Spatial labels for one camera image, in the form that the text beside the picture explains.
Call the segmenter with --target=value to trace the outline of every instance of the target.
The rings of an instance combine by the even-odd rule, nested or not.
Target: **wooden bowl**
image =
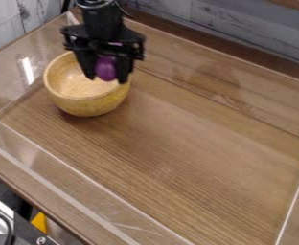
[[[51,102],[66,113],[93,117],[112,111],[124,101],[130,82],[89,80],[81,72],[74,54],[55,57],[45,68],[45,88]]]

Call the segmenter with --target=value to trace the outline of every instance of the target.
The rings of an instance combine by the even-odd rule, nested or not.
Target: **purple grape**
[[[104,81],[113,81],[116,79],[116,70],[114,70],[114,57],[113,56],[100,56],[94,72],[98,78]]]

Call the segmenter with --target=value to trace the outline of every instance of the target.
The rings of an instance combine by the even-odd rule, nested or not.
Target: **gray wall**
[[[299,60],[299,11],[264,0],[126,0],[130,6]]]
[[[0,0],[0,48],[61,12],[63,0]]]

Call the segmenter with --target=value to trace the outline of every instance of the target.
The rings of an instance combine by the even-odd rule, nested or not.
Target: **bowl rim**
[[[45,84],[45,88],[49,90],[49,92],[57,96],[58,98],[62,98],[62,99],[67,99],[67,100],[93,100],[93,99],[100,99],[101,97],[105,97],[108,96],[109,94],[114,93],[118,89],[121,89],[125,85],[128,85],[130,83],[130,81],[128,81],[126,83],[124,84],[118,84],[116,86],[116,88],[108,92],[105,92],[104,94],[100,94],[97,96],[88,96],[88,97],[73,97],[73,96],[62,96],[59,93],[57,93],[57,91],[51,88],[50,84],[49,84],[49,80],[47,80],[47,73],[49,73],[49,70],[53,66],[53,64],[65,56],[73,56],[73,52],[72,51],[67,51],[65,52],[63,54],[61,54],[58,57],[55,57],[50,62],[49,64],[46,65],[45,67],[45,72],[43,72],[43,84]]]

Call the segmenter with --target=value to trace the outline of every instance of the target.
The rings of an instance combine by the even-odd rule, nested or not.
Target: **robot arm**
[[[84,24],[61,29],[65,48],[74,52],[84,75],[128,81],[134,60],[144,59],[144,36],[124,25],[124,10],[114,0],[76,0]]]

